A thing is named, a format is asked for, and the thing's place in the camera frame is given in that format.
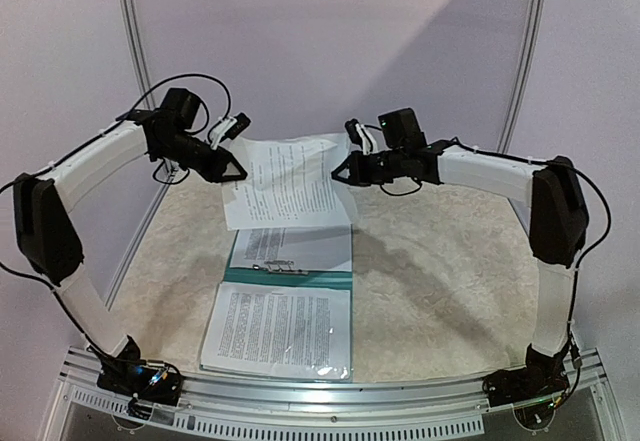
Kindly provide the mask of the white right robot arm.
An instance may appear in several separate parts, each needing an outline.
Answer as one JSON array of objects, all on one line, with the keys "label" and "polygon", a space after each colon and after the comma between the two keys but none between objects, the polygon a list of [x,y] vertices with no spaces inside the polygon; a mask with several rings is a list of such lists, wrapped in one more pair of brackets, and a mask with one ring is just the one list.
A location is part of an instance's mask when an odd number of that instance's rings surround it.
[{"label": "white right robot arm", "polygon": [[579,270],[598,242],[587,240],[590,215],[582,190],[597,185],[563,156],[522,158],[439,140],[416,149],[393,147],[377,153],[354,150],[331,173],[353,187],[383,186],[400,178],[416,184],[452,185],[501,196],[525,210],[525,230],[536,260],[538,304],[530,344],[536,359],[517,376],[517,388],[537,397],[556,378],[554,365],[570,344]]}]

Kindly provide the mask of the green file folder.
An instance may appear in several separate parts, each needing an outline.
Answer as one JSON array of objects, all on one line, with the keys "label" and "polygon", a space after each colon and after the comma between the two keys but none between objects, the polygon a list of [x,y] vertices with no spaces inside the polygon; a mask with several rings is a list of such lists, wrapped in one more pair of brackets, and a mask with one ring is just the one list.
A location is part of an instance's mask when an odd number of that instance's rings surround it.
[{"label": "green file folder", "polygon": [[267,286],[328,288],[348,290],[353,299],[353,264],[351,272],[319,272],[308,271],[307,276],[269,274],[264,271],[254,271],[252,268],[232,268],[227,261],[224,282],[247,283]]}]

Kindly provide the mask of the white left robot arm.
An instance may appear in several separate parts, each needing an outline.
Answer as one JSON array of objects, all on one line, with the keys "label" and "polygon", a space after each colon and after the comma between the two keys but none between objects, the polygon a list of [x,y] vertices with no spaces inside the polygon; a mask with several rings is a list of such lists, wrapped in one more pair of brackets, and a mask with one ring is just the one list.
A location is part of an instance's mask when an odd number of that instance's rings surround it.
[{"label": "white left robot arm", "polygon": [[[56,76],[2,73],[2,180],[71,149],[127,103],[123,89],[92,77],[74,84]],[[131,164],[88,194],[71,215],[91,281],[102,297],[116,292],[116,265],[136,252],[134,239],[146,233],[159,206],[152,194],[163,188],[149,178],[150,171],[141,161]],[[47,294],[9,274],[1,282],[2,366],[49,366],[62,358],[67,345],[79,342],[76,329]]]}]

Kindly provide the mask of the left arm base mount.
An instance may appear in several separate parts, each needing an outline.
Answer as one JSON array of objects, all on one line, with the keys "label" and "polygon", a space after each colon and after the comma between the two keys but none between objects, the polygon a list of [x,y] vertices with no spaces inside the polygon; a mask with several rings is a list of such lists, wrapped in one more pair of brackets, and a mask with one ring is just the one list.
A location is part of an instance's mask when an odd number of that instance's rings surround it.
[{"label": "left arm base mount", "polygon": [[138,406],[140,401],[178,406],[184,376],[174,364],[143,359],[138,344],[130,336],[116,355],[108,354],[93,344],[90,350],[101,365],[97,387],[128,396],[127,413],[130,416],[143,416],[143,410]]}]

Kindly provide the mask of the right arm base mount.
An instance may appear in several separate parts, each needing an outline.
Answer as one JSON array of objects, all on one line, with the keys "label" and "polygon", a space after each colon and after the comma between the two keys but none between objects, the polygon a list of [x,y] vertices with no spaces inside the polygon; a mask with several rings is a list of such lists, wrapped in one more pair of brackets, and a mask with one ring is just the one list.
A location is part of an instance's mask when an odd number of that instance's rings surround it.
[{"label": "right arm base mount", "polygon": [[[573,383],[569,381],[564,360],[570,355],[576,370]],[[532,344],[526,349],[525,365],[517,369],[497,370],[482,379],[482,390],[492,407],[514,404],[559,393],[551,406],[557,409],[576,391],[581,377],[582,357],[579,347],[568,341],[558,353],[547,356]]]}]

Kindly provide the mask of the printed text sheet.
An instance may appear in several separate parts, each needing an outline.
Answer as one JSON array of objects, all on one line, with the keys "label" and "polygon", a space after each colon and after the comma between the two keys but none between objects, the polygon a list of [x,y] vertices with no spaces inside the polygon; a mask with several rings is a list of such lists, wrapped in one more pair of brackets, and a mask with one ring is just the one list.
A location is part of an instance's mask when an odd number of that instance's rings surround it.
[{"label": "printed text sheet", "polygon": [[282,261],[293,269],[352,271],[352,228],[268,228],[239,230],[230,255],[232,268]]},{"label": "printed text sheet", "polygon": [[266,378],[352,378],[348,290],[222,283],[199,367]]}]

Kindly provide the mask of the metal folder clip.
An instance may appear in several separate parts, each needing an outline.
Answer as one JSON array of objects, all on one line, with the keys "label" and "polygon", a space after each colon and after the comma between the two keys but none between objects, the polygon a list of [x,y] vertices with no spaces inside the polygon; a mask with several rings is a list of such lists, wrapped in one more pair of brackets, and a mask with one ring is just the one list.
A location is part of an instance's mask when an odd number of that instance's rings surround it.
[{"label": "metal folder clip", "polygon": [[264,271],[269,274],[307,276],[309,272],[295,266],[291,260],[267,260],[252,265],[254,271]]}]

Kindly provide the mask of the white paper stack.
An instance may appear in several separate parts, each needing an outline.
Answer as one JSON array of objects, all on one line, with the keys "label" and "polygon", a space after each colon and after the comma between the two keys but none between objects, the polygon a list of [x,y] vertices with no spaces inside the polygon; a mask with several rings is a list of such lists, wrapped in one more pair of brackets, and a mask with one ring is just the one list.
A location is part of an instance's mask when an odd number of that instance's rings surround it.
[{"label": "white paper stack", "polygon": [[331,172],[349,154],[345,134],[279,141],[243,137],[230,145],[245,168],[243,181],[222,185],[227,228],[324,228],[357,218],[354,197]]}]

